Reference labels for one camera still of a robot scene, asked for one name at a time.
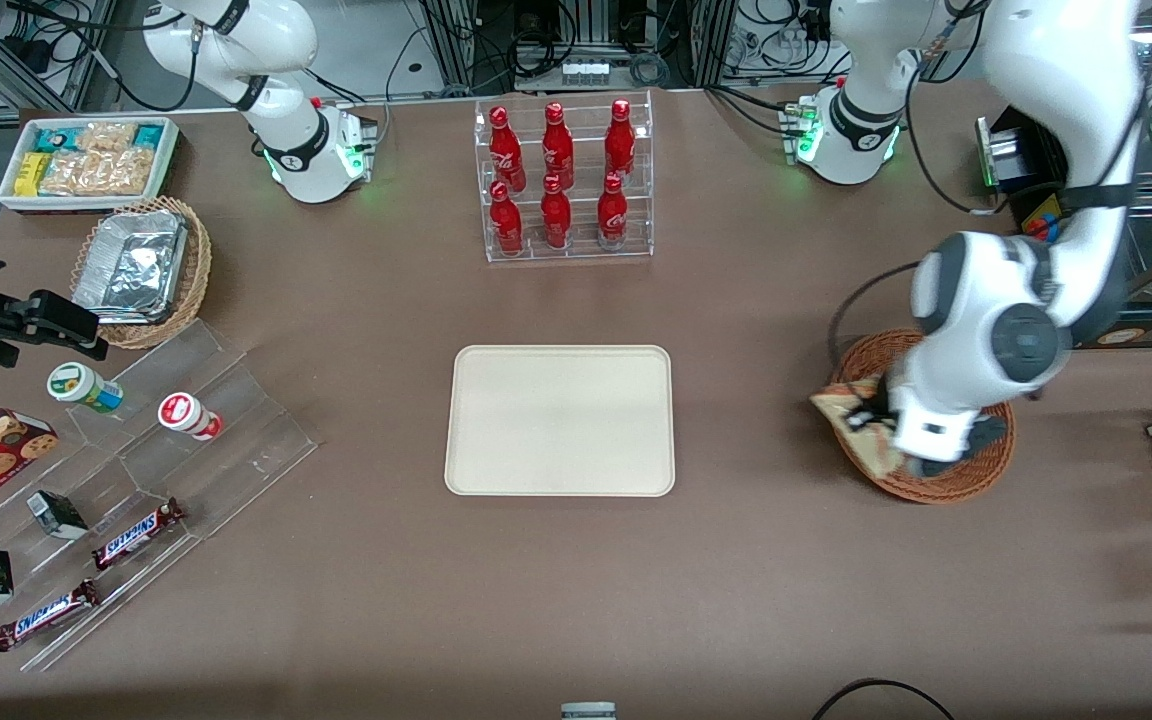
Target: beige tray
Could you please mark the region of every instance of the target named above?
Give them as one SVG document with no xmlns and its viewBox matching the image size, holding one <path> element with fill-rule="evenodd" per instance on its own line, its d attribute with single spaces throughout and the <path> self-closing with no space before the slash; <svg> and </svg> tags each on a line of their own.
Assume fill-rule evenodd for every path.
<svg viewBox="0 0 1152 720">
<path fill-rule="evenodd" d="M 457 495 L 666 495 L 669 355 L 636 344 L 467 347 L 452 379 L 444 478 Z"/>
</svg>

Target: red-capped container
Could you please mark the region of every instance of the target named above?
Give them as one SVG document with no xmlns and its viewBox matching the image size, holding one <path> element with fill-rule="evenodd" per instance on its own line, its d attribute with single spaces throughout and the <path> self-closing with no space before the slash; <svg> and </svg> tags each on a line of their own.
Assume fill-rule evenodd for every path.
<svg viewBox="0 0 1152 720">
<path fill-rule="evenodd" d="M 561 104 L 545 105 L 545 137 L 540 146 L 545 152 L 545 174 L 556 174 L 562 190 L 571 190 L 576 184 L 576 150 L 573 132 L 563 121 Z"/>
<path fill-rule="evenodd" d="M 515 202 L 509 200 L 509 188 L 502 181 L 494 181 L 492 188 L 492 229 L 500 252 L 507 256 L 522 252 L 522 214 Z"/>
<path fill-rule="evenodd" d="M 598 243 L 602 250 L 620 250 L 626 245 L 626 213 L 628 202 L 621 192 L 620 173 L 607 173 L 602 196 L 598 199 Z"/>
<path fill-rule="evenodd" d="M 488 112 L 492 123 L 492 164 L 495 177 L 503 181 L 511 192 L 526 190 L 526 173 L 522 169 L 522 145 L 509 127 L 509 113 L 502 106 Z"/>
<path fill-rule="evenodd" d="M 173 392 L 159 404 L 159 423 L 165 429 L 176 430 L 194 439 L 211 439 L 225 427 L 221 416 L 207 410 L 196 396 L 188 392 Z"/>
<path fill-rule="evenodd" d="M 545 220 L 545 242 L 554 250 L 566 250 L 571 242 L 573 205 L 563 192 L 562 179 L 558 174 L 545 176 L 540 215 Z"/>
<path fill-rule="evenodd" d="M 634 126 L 630 124 L 630 101 L 612 103 L 612 124 L 602 142 L 607 154 L 607 172 L 617 173 L 621 179 L 634 174 Z"/>
</svg>

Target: clear acrylic display stand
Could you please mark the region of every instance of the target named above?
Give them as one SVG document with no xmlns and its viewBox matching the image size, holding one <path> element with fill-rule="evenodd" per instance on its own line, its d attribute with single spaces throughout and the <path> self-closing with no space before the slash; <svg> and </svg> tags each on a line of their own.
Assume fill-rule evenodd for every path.
<svg viewBox="0 0 1152 720">
<path fill-rule="evenodd" d="M 22 670 L 46 670 L 147 583 L 301 462 L 317 442 L 282 406 L 262 391 L 242 364 L 243 354 L 195 320 L 173 340 L 114 378 L 123 404 L 111 415 L 75 406 L 69 416 L 83 442 L 45 473 L 0 503 L 0 550 L 12 558 L 15 594 L 0 605 L 0 626 L 14 623 L 50 600 L 94 578 L 104 602 L 76 620 L 20 644 L 8 657 Z M 170 392 L 192 393 L 225 420 L 209 442 L 164 429 L 157 406 Z M 68 497 L 91 530 L 77 541 L 41 531 L 26 507 L 38 488 Z M 97 574 L 92 551 L 119 537 L 175 497 L 187 518 L 149 541 L 136 555 Z"/>
<path fill-rule="evenodd" d="M 634 126 L 634 173 L 626 180 L 623 192 L 628 202 L 626 244 L 620 250 L 604 250 L 598 243 L 598 199 L 602 195 L 605 154 L 602 138 L 612 123 L 612 101 L 619 97 L 630 101 L 630 124 Z M 544 197 L 544 153 L 540 141 L 545 135 L 545 104 L 553 97 L 509 97 L 475 105 L 473 150 L 479 170 L 479 203 L 483 206 L 483 237 L 488 262 L 517 260 L 616 260 L 651 256 L 654 242 L 652 218 L 653 183 L 652 96 L 646 92 L 622 94 L 568 94 L 562 97 L 567 128 L 573 132 L 576 152 L 576 183 L 567 191 L 573 205 L 571 241 L 566 250 L 554 250 L 545 242 L 540 218 Z M 509 126 L 522 145 L 522 167 L 526 173 L 526 190 L 513 195 L 522 213 L 522 252 L 509 256 L 500 251 L 492 229 L 492 196 L 488 188 L 495 179 L 492 164 L 492 126 L 486 115 L 495 106 L 509 111 Z"/>
</svg>

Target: yellow snack package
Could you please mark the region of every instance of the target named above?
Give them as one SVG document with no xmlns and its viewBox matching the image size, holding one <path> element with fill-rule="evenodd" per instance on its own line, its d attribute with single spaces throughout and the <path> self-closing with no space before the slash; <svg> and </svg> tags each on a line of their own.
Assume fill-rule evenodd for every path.
<svg viewBox="0 0 1152 720">
<path fill-rule="evenodd" d="M 38 183 L 47 172 L 47 162 L 51 161 L 50 152 L 26 152 L 20 158 L 20 169 L 17 179 L 13 183 L 12 191 L 20 197 L 35 197 L 38 195 Z"/>
</svg>

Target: bottle cap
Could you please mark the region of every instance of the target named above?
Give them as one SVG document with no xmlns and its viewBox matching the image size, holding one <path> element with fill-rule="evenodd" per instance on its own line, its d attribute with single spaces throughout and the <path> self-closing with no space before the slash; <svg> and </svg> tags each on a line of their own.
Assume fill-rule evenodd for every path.
<svg viewBox="0 0 1152 720">
<path fill-rule="evenodd" d="M 509 113 L 502 106 L 495 106 L 488 112 L 488 120 L 492 122 L 492 127 L 497 129 L 502 129 L 509 127 Z"/>
<path fill-rule="evenodd" d="M 79 402 L 96 385 L 96 371 L 81 363 L 65 363 L 47 377 L 47 392 L 61 402 Z"/>
<path fill-rule="evenodd" d="M 159 404 L 159 423 L 172 430 L 196 432 L 195 425 L 202 420 L 202 403 L 188 392 L 173 392 Z"/>
</svg>

